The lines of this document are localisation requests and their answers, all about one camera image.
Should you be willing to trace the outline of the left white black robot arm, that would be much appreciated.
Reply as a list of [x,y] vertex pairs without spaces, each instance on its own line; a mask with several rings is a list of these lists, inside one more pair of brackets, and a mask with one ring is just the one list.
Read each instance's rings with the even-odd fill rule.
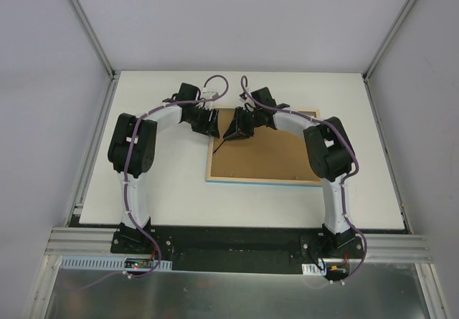
[[110,247],[112,253],[146,254],[157,248],[151,236],[146,173],[151,169],[160,132],[188,123],[195,133],[219,137],[218,112],[212,104],[223,97],[206,87],[181,83],[179,91],[147,113],[118,116],[108,148],[108,161],[123,193],[123,217]]

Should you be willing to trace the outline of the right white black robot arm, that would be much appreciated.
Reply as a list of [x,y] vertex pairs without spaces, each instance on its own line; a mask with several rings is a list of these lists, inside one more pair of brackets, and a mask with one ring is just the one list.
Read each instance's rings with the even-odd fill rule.
[[337,117],[321,120],[277,104],[268,87],[249,92],[242,86],[244,105],[235,109],[225,141],[248,139],[255,129],[268,127],[304,139],[309,166],[320,178],[325,204],[322,225],[323,250],[329,257],[340,257],[356,237],[348,213],[347,190],[344,183],[359,168],[354,149]]

